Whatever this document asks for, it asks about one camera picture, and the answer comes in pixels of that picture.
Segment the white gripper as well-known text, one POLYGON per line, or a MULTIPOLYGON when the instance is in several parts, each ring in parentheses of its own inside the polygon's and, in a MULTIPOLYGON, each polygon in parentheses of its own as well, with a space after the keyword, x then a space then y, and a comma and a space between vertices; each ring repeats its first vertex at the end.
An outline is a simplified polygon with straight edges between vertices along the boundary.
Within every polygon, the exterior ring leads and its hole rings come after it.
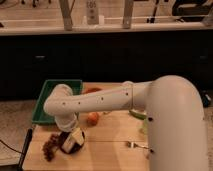
POLYGON ((69 135, 62 146, 65 151, 70 150, 75 143, 78 143, 83 147, 85 142, 85 134, 80 128, 76 128, 73 132, 68 133, 69 135))

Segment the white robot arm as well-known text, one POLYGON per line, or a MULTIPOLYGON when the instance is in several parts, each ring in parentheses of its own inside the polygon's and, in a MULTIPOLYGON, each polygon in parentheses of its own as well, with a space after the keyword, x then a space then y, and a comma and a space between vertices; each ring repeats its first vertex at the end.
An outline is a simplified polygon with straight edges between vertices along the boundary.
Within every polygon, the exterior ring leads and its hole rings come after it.
POLYGON ((57 85, 43 109, 64 132, 71 130, 75 112, 144 110, 150 171, 210 171, 202 100, 196 87, 183 77, 125 82, 82 95, 73 95, 67 85, 57 85))

